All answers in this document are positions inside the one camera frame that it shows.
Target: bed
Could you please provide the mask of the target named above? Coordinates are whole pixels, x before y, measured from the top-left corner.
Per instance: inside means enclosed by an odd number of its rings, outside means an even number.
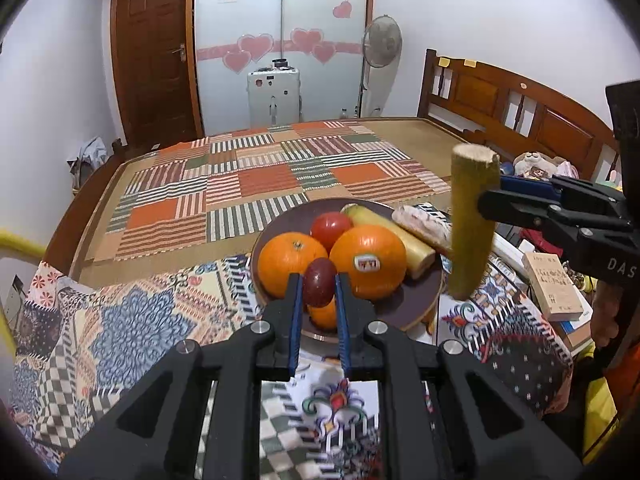
[[[459,129],[438,120],[432,105],[478,127]],[[585,179],[594,175],[603,147],[616,153],[609,171],[618,160],[612,130],[581,104],[525,76],[474,60],[439,56],[433,49],[426,52],[418,117],[469,142],[486,144],[505,160],[526,152],[560,156]]]
[[[111,159],[70,206],[31,283],[10,407],[19,431],[56,471],[176,342],[225,340],[259,316],[247,263],[270,218],[330,196],[446,209],[459,142],[421,118],[327,121]],[[505,287],[479,297],[491,305]],[[413,337],[430,340],[416,328]],[[262,384],[260,472],[269,478],[366,477],[379,463],[377,386],[350,383],[320,355],[302,351],[289,383]],[[336,408],[341,394],[348,402]],[[334,411],[305,409],[311,401]],[[363,417],[336,425],[341,410]]]
[[[446,209],[459,142],[422,119],[327,121],[147,153],[108,183],[69,276],[95,288],[247,253],[271,216],[300,201],[429,199]]]

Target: pink heart sticker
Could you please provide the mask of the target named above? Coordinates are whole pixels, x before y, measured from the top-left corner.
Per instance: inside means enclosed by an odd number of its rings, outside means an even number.
[[[227,52],[222,58],[225,66],[239,74],[241,70],[251,61],[251,53],[246,50],[240,52]]]
[[[322,30],[318,28],[312,28],[311,30],[294,28],[291,31],[291,41],[300,49],[300,52],[311,54],[314,45],[322,41]]]
[[[335,45],[328,41],[323,41],[313,48],[314,57],[322,64],[329,61],[335,54]]]
[[[340,5],[334,7],[334,16],[336,18],[350,18],[353,6],[348,0],[344,0]]]
[[[273,48],[273,36],[271,34],[261,34],[257,38],[251,34],[245,34],[238,40],[240,50],[251,53],[251,59],[258,61]]]

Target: wooden stick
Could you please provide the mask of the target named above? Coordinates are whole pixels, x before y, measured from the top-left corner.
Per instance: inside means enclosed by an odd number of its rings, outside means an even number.
[[[494,239],[495,222],[478,212],[478,198],[500,187],[500,157],[478,144],[459,144],[451,157],[451,250],[449,294],[466,300],[480,284]]]

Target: brown plate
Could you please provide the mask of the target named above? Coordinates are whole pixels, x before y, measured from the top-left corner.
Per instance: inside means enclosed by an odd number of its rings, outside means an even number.
[[[260,304],[265,305],[273,300],[262,287],[257,272],[258,257],[265,243],[274,236],[289,231],[308,234],[311,229],[311,224],[319,214],[329,211],[340,211],[345,205],[351,203],[368,207],[373,212],[389,219],[393,212],[393,209],[389,206],[377,202],[369,202],[368,200],[358,200],[355,198],[323,198],[306,202],[293,209],[289,209],[282,215],[274,218],[273,221],[265,227],[255,242],[250,263],[255,295]],[[414,281],[409,277],[405,277],[401,286],[399,286],[391,296],[384,300],[373,302],[379,319],[401,330],[409,330],[412,326],[418,324],[436,305],[442,288],[442,282],[442,263],[439,258],[436,258],[435,263],[424,273],[420,280]],[[337,343],[338,341],[335,331],[328,332],[316,327],[307,313],[303,315],[302,333],[320,341],[331,343]]]

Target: wooden bed frame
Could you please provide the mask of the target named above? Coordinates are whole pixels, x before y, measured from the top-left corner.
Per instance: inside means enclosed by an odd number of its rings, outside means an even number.
[[[449,74],[446,69],[452,71],[448,94],[445,79]],[[519,104],[515,118],[510,119],[510,124],[505,124],[512,92],[520,95]],[[522,127],[525,98],[536,102],[527,137],[517,131]],[[431,104],[479,124],[484,131],[461,131],[434,120],[429,115]],[[511,161],[525,152],[561,156],[570,161],[578,169],[580,177],[585,179],[592,177],[604,145],[616,152],[612,168],[618,158],[619,147],[613,131],[576,101],[508,70],[471,60],[438,56],[433,49],[427,50],[424,63],[418,117],[434,120],[469,142],[491,146]]]
[[[125,159],[125,153],[118,150],[108,158],[105,164],[95,170],[79,189],[60,220],[49,241],[43,260],[63,274],[69,275],[82,234],[104,190]]]

